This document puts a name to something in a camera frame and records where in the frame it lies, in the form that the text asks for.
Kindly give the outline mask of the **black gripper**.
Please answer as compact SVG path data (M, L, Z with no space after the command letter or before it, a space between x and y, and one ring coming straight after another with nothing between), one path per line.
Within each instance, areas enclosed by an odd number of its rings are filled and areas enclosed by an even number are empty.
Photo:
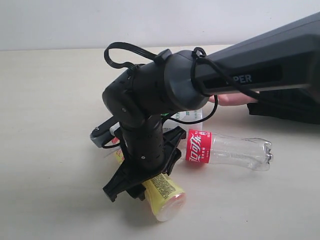
M182 156L178 145L187 133L178 126L165 133L158 128L138 134L117 130L115 135L119 138L124 160L103 187L105 195L112 202L122 192L143 200L143 183L159 174L171 174Z

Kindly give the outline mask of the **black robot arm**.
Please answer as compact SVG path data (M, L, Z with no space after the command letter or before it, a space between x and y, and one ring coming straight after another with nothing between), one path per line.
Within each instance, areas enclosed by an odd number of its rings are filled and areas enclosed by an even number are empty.
M202 108L209 97L241 92L278 115L320 119L320 15L314 13L212 54L196 47L154 54L125 42L124 49L150 60L147 64L105 61L125 71L106 87L103 102L119 123L115 132L124 162L103 191L111 201L129 192L140 198L143 182L170 173L181 155L186 132L163 133L173 114Z

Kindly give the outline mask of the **black sleeved forearm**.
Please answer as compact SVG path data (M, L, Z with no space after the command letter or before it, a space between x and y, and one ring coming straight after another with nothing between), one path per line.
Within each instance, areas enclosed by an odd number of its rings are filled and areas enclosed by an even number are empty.
M273 117L308 124L320 124L320 104L300 88L263 91L260 95L275 105L258 101L247 104L250 115Z

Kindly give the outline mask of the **person's open hand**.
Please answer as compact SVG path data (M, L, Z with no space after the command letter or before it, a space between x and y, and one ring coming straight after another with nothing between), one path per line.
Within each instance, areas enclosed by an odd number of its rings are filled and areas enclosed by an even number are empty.
M217 96L217 100L220 106L242 106L258 102L243 93L220 94Z

